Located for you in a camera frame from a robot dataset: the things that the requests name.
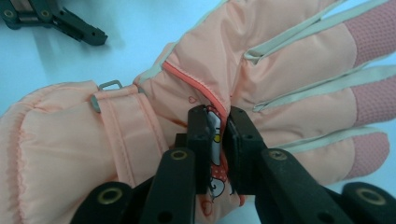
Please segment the strap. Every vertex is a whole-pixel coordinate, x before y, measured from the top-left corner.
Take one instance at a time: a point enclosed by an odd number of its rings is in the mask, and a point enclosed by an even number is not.
[[[94,94],[100,107],[119,181],[132,187],[155,175],[168,149],[151,105],[136,86]]]

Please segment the glove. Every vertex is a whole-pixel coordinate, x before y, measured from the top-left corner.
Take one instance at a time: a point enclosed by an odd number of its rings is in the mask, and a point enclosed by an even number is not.
[[[222,2],[132,86],[65,83],[28,95],[0,119],[0,222],[66,223],[101,183],[135,187],[201,104],[219,135],[212,186],[196,200],[199,222],[244,202],[220,147],[231,105],[320,184],[370,174],[389,143],[360,126],[395,117],[396,68],[364,65],[396,50],[396,1],[320,19],[340,2]]]

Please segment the white tabletop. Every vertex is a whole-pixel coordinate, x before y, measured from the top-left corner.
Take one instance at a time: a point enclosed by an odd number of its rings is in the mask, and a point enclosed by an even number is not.
[[[58,2],[105,31],[106,44],[89,46],[55,29],[42,27],[13,31],[0,20],[0,115],[24,95],[51,84],[94,80],[99,85],[113,79],[123,85],[131,84],[138,74],[151,67],[166,43],[177,41],[219,0]],[[390,62],[396,62],[396,54],[382,63]],[[389,134],[389,158],[374,174],[353,181],[377,185],[396,197],[396,121],[375,126]],[[330,188],[339,191],[344,184]],[[219,223],[242,221],[260,223],[252,202]]]

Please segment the pink textured fingertip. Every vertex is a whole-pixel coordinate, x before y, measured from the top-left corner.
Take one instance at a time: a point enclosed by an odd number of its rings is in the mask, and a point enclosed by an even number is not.
[[[345,25],[357,46],[354,66],[396,50],[396,0],[346,21]]]
[[[368,175],[377,170],[389,154],[389,141],[384,133],[353,137],[355,161],[345,179]]]
[[[352,88],[355,94],[359,127],[396,117],[396,76]]]

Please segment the pink glove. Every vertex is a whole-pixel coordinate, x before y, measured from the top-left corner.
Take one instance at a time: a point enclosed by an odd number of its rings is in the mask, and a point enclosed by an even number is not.
[[[336,2],[222,2],[132,86],[66,83],[28,95],[0,119],[0,223],[67,223],[101,183],[142,183],[202,104],[219,134],[216,190],[197,197],[200,222],[244,202],[231,194],[221,151],[231,105],[320,184],[370,174],[389,144],[361,125],[395,117],[396,67],[362,66],[396,50],[396,1],[320,20]]]

